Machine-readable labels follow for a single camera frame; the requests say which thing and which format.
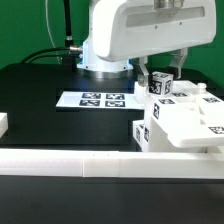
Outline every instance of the green wall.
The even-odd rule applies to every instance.
[[[88,35],[88,0],[70,0],[73,36],[81,44]],[[203,72],[224,88],[224,1],[216,0],[217,36],[212,44],[191,48],[184,65]],[[57,46],[64,46],[63,1],[49,0],[50,24]],[[0,68],[20,62],[32,52],[50,48],[44,0],[0,0]],[[56,63],[55,59],[47,61]],[[151,57],[153,67],[166,67],[169,54]]]

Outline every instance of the black square pattern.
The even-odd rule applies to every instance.
[[[155,104],[154,104],[153,115],[154,115],[157,119],[159,119],[159,112],[160,112],[160,108],[159,108],[159,106],[155,103]]]
[[[159,100],[159,102],[162,104],[175,104],[173,100],[171,99],[163,99],[163,100]]]
[[[124,94],[106,94],[107,100],[125,100]]]
[[[152,81],[152,85],[149,88],[150,93],[161,95],[162,93],[162,82]]]
[[[138,128],[136,128],[136,138],[138,139],[138,141],[140,142],[141,139],[141,134]]]
[[[171,91],[171,80],[166,82],[166,86],[165,86],[165,94],[169,93]]]
[[[145,128],[144,138],[147,142],[149,142],[149,130]]]
[[[224,127],[209,127],[209,129],[217,135],[224,134]]]
[[[153,75],[154,77],[158,77],[158,78],[162,78],[165,79],[167,78],[169,75],[168,74],[164,74],[164,73],[156,73]]]
[[[100,100],[81,100],[79,106],[82,107],[99,107]]]
[[[172,93],[175,97],[187,97],[185,93]]]
[[[84,99],[101,99],[100,93],[83,93],[82,98]]]
[[[125,107],[124,101],[106,101],[106,107],[122,108]]]
[[[219,103],[220,101],[216,98],[203,98],[208,103]]]

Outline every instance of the white block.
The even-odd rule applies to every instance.
[[[224,145],[224,123],[213,127],[200,125],[172,130],[168,139],[179,148]]]
[[[0,174],[26,176],[83,176],[83,152],[1,149]]]
[[[145,114],[145,128],[148,137],[143,139],[143,152],[179,152],[179,153],[204,153],[205,148],[201,147],[175,147],[168,139],[167,133],[157,124],[150,114]]]
[[[121,178],[223,179],[224,156],[207,153],[120,153]]]
[[[200,114],[195,104],[179,104],[174,99],[159,99],[154,103],[153,118],[168,133],[200,125]]]
[[[138,82],[135,82],[134,96],[135,96],[135,99],[137,100],[137,102],[141,105],[144,105],[146,89],[147,89],[147,87],[142,87],[138,84]]]
[[[118,177],[119,152],[89,152],[83,159],[83,177]]]
[[[0,138],[8,130],[8,118],[6,113],[0,113]]]
[[[224,121],[224,102],[222,100],[209,94],[198,96],[197,103],[199,104],[201,113],[205,116],[204,119],[206,122],[209,122],[209,120],[211,122]]]
[[[189,81],[174,81],[171,96],[178,103],[192,103],[195,101],[193,92],[197,91],[197,86]]]
[[[207,153],[222,153],[222,154],[224,154],[224,146],[207,147]]]

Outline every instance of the black cable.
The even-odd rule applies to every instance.
[[[65,9],[65,32],[66,32],[65,46],[70,47],[71,45],[74,44],[74,41],[72,38],[70,1],[69,0],[64,0],[64,9]]]
[[[40,55],[38,57],[33,58],[31,61],[29,61],[29,64],[31,64],[32,62],[40,59],[40,58],[53,58],[53,57],[63,57],[67,54],[59,54],[59,55],[55,55],[55,54],[48,54],[48,55]]]
[[[24,58],[20,63],[24,64],[26,63],[28,60],[30,60],[31,58],[39,55],[39,54],[44,54],[44,53],[49,53],[49,52],[55,52],[55,51],[68,51],[70,50],[69,47],[56,47],[56,48],[50,48],[50,49],[45,49],[45,50],[41,50],[41,51],[37,51],[33,54],[30,54],[29,56],[27,56],[26,58]]]
[[[31,61],[29,61],[29,64],[41,58],[51,58],[51,57],[53,58],[53,57],[63,57],[63,56],[79,58],[79,54],[59,54],[59,55],[48,54],[48,55],[40,55],[38,57],[33,58]]]

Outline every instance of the black tabletop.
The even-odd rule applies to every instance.
[[[206,82],[223,99],[200,72],[184,70],[185,78]],[[131,93],[134,80],[99,82],[61,66],[7,66],[0,71],[0,111],[8,112],[9,131],[1,147],[135,151],[131,122],[142,112],[55,108],[63,90]],[[1,176],[0,202],[0,224],[224,223],[222,180]]]

